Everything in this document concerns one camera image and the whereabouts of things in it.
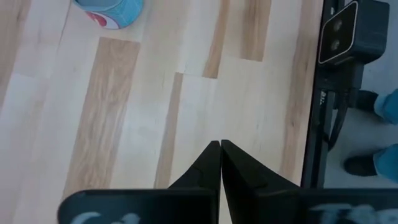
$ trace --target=cup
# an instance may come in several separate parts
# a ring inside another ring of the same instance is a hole
[[[101,27],[122,29],[133,23],[142,11],[144,0],[73,0]]]

